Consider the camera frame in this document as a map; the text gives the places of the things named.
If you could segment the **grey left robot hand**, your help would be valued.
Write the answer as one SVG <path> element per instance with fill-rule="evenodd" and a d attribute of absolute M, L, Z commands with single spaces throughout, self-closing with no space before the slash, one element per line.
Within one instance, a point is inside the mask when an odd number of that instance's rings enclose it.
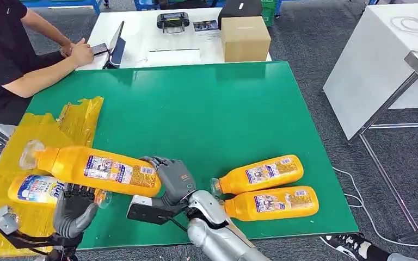
<path fill-rule="evenodd" d="M 56 203 L 53 228 L 62 237 L 73 239 L 89 227 L 98 208 L 95 188 L 66 183 Z"/>

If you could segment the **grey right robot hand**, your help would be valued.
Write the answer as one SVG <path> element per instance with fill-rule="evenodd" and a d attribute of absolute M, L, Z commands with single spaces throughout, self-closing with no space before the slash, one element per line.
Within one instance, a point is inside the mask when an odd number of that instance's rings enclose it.
<path fill-rule="evenodd" d="M 181 160 L 158 156 L 144 156 L 140 160 L 152 165 L 165 188 L 161 197 L 152 198 L 153 207 L 177 206 L 196 190 L 195 180 Z"/>

